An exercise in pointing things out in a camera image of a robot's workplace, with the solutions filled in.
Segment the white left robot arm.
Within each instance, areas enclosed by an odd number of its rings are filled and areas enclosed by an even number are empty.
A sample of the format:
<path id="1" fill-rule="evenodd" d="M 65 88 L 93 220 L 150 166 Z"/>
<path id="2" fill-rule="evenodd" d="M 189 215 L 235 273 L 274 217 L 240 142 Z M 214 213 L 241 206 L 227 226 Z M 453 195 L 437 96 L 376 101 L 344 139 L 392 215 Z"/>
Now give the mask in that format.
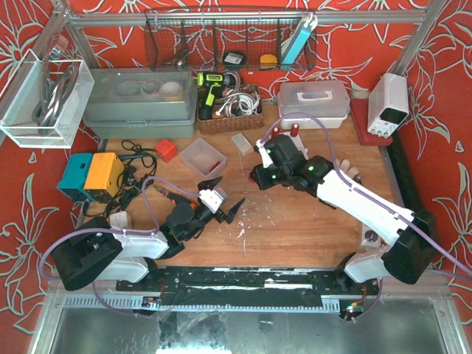
<path id="1" fill-rule="evenodd" d="M 197 192 L 178 187 L 168 190 L 156 184 L 155 177 L 146 178 L 144 187 L 152 186 L 174 207 L 164 223 L 151 230 L 127 229 L 113 226 L 104 217 L 94 217 L 80 228 L 56 240 L 40 259 L 42 277 L 51 257 L 57 275 L 67 291 L 76 291 L 95 281 L 127 281 L 138 283 L 150 272 L 155 260 L 167 260 L 184 250 L 185 243 L 201 236 L 208 223 L 231 224 L 243 200 L 229 211 L 221 207 L 227 199 L 218 188 L 220 178 L 202 181 Z"/>

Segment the large red spring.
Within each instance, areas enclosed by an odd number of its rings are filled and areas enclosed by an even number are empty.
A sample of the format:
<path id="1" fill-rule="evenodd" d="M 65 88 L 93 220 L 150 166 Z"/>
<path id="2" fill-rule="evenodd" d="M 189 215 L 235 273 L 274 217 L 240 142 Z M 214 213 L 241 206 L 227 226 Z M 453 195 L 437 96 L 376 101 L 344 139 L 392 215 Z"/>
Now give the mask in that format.
<path id="1" fill-rule="evenodd" d="M 291 126 L 290 136 L 291 137 L 297 137 L 298 135 L 299 135 L 299 125 L 298 124 L 293 124 Z"/>

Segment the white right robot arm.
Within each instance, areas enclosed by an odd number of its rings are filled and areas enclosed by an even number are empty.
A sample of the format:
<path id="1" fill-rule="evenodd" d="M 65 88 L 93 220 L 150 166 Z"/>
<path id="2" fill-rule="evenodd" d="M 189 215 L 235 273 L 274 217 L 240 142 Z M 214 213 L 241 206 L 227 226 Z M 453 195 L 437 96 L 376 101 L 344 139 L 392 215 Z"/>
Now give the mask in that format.
<path id="1" fill-rule="evenodd" d="M 344 210 L 383 241 L 371 251 L 348 254 L 339 263 L 335 279 L 342 291 L 383 277 L 409 285 L 419 280 L 437 253 L 431 244 L 438 240 L 436 220 L 428 210 L 414 212 L 381 198 L 330 160 L 307 158 L 288 135 L 257 140 L 254 150 L 262 162 L 250 177 L 261 190 L 282 185 L 306 192 L 323 204 Z"/>

